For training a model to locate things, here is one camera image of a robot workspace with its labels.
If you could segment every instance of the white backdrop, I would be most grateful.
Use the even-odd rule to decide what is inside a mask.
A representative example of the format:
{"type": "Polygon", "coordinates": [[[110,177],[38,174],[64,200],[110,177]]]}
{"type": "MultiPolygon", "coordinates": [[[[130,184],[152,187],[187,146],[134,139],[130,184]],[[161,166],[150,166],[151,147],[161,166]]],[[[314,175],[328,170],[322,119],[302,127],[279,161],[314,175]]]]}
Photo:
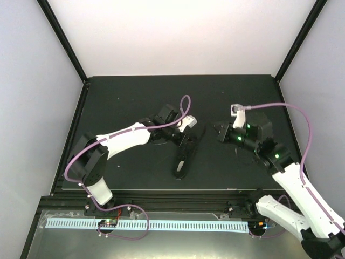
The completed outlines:
{"type": "Polygon", "coordinates": [[[87,76],[272,74],[315,0],[49,0],[87,76]]]}

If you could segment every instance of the gray wall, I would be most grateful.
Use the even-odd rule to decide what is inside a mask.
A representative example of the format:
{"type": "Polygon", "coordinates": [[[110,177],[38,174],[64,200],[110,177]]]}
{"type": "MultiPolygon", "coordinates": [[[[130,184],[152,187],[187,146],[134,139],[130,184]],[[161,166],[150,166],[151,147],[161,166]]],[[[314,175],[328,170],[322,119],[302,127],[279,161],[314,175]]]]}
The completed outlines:
{"type": "Polygon", "coordinates": [[[0,258],[19,258],[82,83],[35,0],[0,1],[0,24],[0,258]]]}
{"type": "MultiPolygon", "coordinates": [[[[311,182],[345,217],[345,1],[328,1],[285,74],[281,87],[288,103],[311,117],[314,140],[307,158],[311,182]]],[[[291,112],[302,150],[304,118],[291,112]]]]}

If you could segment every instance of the robotic arm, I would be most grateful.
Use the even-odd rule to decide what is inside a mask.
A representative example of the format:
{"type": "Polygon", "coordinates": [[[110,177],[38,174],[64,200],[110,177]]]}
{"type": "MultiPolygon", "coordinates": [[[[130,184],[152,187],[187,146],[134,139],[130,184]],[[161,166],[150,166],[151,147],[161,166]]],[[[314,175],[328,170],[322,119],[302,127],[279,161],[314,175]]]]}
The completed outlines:
{"type": "Polygon", "coordinates": [[[97,203],[104,206],[113,197],[104,180],[107,160],[131,147],[144,145],[158,139],[166,139],[166,141],[172,141],[178,146],[176,163],[172,174],[176,179],[182,179],[187,174],[188,167],[185,164],[190,163],[197,147],[198,138],[191,130],[197,124],[197,120],[193,116],[186,116],[176,126],[134,130],[138,127],[168,124],[175,121],[177,116],[177,109],[171,105],[165,105],[158,114],[143,118],[120,131],[97,136],[91,133],[84,134],[72,151],[69,161],[90,144],[101,139],[106,140],[91,148],[76,160],[71,166],[71,171],[77,176],[78,180],[82,181],[97,203]],[[132,130],[127,131],[127,133],[116,135],[118,132],[130,129],[132,130]]]}
{"type": "Polygon", "coordinates": [[[293,161],[283,144],[274,141],[272,123],[266,115],[251,112],[246,118],[245,111],[238,107],[234,105],[231,109],[232,116],[236,117],[234,123],[221,121],[214,124],[218,141],[232,143],[252,152],[255,159],[289,194],[302,215],[278,203],[261,189],[254,191],[246,201],[247,211],[252,216],[261,214],[269,217],[287,229],[301,241],[311,258],[332,257],[345,246],[345,236],[336,226],[339,224],[344,228],[344,219],[330,208],[304,173],[305,184],[302,183],[300,165],[293,161]]]}

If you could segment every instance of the black mat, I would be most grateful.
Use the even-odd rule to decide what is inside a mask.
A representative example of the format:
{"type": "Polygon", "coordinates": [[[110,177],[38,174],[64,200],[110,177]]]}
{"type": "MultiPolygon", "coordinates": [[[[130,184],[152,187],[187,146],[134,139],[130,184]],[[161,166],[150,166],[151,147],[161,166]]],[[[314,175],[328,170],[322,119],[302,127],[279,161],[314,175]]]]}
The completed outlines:
{"type": "MultiPolygon", "coordinates": [[[[256,105],[281,101],[268,75],[259,76],[127,76],[93,77],[74,142],[91,131],[114,132],[158,112],[166,104],[179,107],[191,96],[191,115],[200,124],[231,120],[230,105],[256,105]]],[[[297,159],[296,146],[282,107],[262,110],[273,122],[274,135],[297,159]]],[[[110,189],[216,190],[281,189],[251,156],[216,141],[208,126],[194,162],[183,180],[171,175],[176,146],[146,144],[128,149],[108,161],[105,179],[110,189]]],[[[77,189],[65,181],[63,189],[77,189]]]]}

